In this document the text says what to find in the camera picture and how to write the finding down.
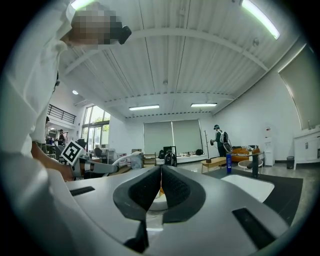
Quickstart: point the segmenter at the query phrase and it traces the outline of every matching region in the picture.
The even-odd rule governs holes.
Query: blue bottle
[[[226,174],[231,174],[231,154],[226,154]]]

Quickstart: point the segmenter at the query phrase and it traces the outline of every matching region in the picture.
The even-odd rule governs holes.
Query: stand pole
[[[207,133],[206,133],[206,130],[204,130],[204,135],[205,135],[205,146],[206,146],[206,150],[208,152],[208,159],[205,160],[206,163],[210,164],[211,163],[211,158],[209,156],[209,147],[208,147],[208,140],[207,140]]]

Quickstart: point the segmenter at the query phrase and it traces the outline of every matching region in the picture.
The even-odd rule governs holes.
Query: trash can
[[[293,169],[295,165],[295,157],[294,156],[288,156],[286,158],[286,168],[287,169]]]

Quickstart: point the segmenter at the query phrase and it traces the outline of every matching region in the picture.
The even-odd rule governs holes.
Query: balcony railing
[[[75,123],[76,116],[74,114],[70,114],[70,113],[68,113],[66,111],[63,111],[62,109],[60,109],[60,108],[58,108],[56,106],[53,106],[51,104],[49,104],[47,113],[48,113],[49,116],[53,116],[55,118],[58,118],[60,120],[66,121],[66,122],[69,122],[71,124]]]

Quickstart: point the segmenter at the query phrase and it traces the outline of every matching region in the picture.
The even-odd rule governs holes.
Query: roller blind
[[[302,129],[320,124],[319,64],[308,45],[279,72],[296,105]]]
[[[157,156],[164,147],[173,146],[171,122],[153,122],[144,124],[144,153]]]
[[[198,120],[173,121],[172,127],[177,154],[203,149]]]

